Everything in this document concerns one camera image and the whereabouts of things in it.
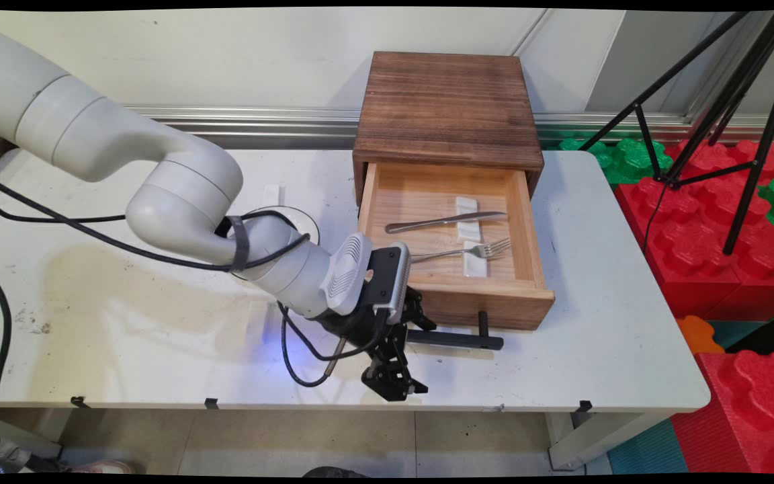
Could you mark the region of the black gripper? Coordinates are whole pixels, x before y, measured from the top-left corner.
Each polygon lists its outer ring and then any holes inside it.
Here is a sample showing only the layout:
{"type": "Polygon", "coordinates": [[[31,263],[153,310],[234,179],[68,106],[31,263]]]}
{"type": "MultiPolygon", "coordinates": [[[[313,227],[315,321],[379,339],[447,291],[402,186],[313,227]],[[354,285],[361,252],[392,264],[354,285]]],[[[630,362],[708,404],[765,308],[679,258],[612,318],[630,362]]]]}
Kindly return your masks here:
{"type": "Polygon", "coordinates": [[[404,302],[394,305],[375,304],[363,297],[349,315],[328,311],[322,317],[323,329],[355,347],[350,354],[365,352],[369,356],[370,365],[361,374],[369,390],[389,402],[428,393],[427,385],[411,377],[404,352],[408,323],[422,331],[438,328],[425,315],[419,291],[406,287],[404,302]]]}

